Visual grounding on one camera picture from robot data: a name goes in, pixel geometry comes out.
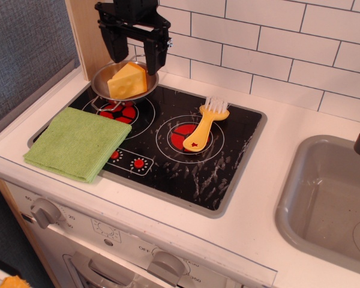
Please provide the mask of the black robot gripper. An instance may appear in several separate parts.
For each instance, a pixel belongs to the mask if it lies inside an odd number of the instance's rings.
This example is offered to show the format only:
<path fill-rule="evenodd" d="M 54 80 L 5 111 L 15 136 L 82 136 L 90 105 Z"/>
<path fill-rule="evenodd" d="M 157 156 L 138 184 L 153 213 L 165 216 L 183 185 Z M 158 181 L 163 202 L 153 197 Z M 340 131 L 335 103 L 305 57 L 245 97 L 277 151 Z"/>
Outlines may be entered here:
<path fill-rule="evenodd" d="M 143 41 L 146 66 L 154 75 L 166 64 L 170 22 L 157 12 L 158 1 L 112 1 L 98 2 L 95 9 L 103 41 L 110 58 L 115 63 L 128 56 L 127 37 L 145 38 Z"/>

